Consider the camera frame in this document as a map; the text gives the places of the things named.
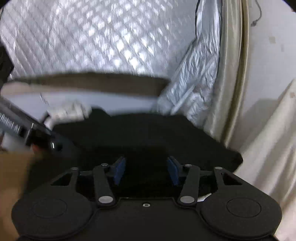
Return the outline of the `black sweater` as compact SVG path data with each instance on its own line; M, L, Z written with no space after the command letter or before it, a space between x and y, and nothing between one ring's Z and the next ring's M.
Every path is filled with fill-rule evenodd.
M182 115L130 113L110 116L94 109L89 118L62 123L53 130L70 139L79 149L75 160L44 156L30 167L26 191L30 192L66 170L91 171L125 158L125 172L115 191L122 197L171 197L173 185L167 159L192 164L203 171L222 167L234 172L243 162L239 152L195 127Z

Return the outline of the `stack of folded clothes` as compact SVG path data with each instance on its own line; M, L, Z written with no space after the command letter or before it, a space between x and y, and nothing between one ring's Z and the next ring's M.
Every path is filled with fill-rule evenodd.
M91 106L77 100L68 100L49 107L43 123L52 130L55 125L61 123L83 121L89 118L91 113Z

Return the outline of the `white hanging blanket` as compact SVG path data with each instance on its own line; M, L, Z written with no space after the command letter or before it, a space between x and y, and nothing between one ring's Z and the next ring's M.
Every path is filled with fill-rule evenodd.
M295 81L280 96L267 122L241 148L235 174L275 199L282 220L275 236L295 240Z

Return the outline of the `beige curtain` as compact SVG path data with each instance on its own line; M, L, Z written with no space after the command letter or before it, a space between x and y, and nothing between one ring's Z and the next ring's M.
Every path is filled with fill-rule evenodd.
M228 146L243 104L249 48L247 1L222 2L220 58L204 130Z

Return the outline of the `silver insulation curtain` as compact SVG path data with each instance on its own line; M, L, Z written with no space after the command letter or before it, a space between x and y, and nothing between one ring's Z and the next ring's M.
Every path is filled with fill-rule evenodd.
M10 78L66 72L169 80L157 102L202 126L220 55L221 1L10 1L1 41Z

